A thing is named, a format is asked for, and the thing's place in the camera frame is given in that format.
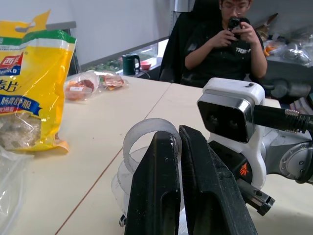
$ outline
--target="glasses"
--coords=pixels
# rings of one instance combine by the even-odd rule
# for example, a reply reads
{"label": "glasses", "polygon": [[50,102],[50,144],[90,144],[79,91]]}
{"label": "glasses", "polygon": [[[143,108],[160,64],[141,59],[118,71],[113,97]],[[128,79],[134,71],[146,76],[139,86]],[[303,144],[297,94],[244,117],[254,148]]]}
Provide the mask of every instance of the glasses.
{"label": "glasses", "polygon": [[223,9],[227,10],[227,11],[233,11],[235,10],[235,12],[238,15],[241,15],[243,13],[245,13],[248,10],[249,4],[245,4],[245,5],[240,5],[240,6],[234,6],[234,5],[226,5],[226,6],[222,6]]}

